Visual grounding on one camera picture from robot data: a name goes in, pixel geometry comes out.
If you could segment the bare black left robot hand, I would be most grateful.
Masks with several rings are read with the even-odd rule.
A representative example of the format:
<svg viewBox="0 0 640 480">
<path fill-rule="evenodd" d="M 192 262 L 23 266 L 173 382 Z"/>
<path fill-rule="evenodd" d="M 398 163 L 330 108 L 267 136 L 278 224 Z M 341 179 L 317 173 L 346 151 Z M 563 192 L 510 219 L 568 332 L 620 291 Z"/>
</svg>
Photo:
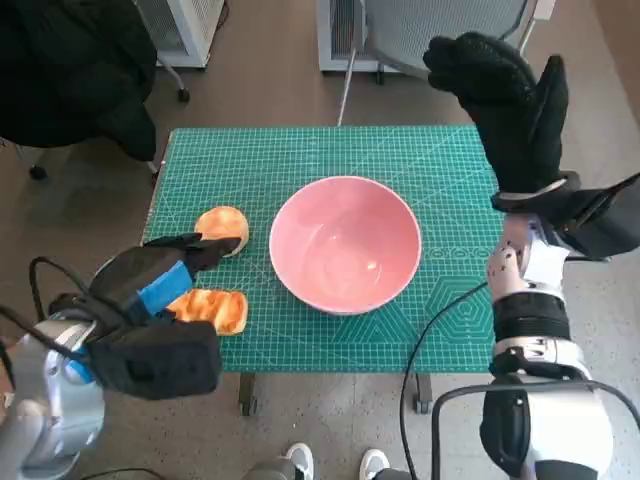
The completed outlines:
<svg viewBox="0 0 640 480">
<path fill-rule="evenodd" d="M 199 272 L 217 267 L 240 243 L 239 237 L 205 240 L 200 233 L 159 237 L 110 259 L 89 292 L 114 307 L 126 323 L 146 325 L 191 290 Z"/>
</svg>

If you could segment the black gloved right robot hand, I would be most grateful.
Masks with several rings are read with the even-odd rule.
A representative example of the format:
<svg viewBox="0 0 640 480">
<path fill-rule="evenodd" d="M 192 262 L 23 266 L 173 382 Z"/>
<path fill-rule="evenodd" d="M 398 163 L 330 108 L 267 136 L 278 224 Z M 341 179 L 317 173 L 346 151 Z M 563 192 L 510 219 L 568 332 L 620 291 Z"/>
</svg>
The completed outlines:
<svg viewBox="0 0 640 480">
<path fill-rule="evenodd" d="M 569 104 L 564 60 L 535 77 L 511 45 L 468 32 L 429 42 L 429 84 L 453 94 L 476 125 L 503 193 L 532 194 L 561 178 L 561 134 Z"/>
</svg>

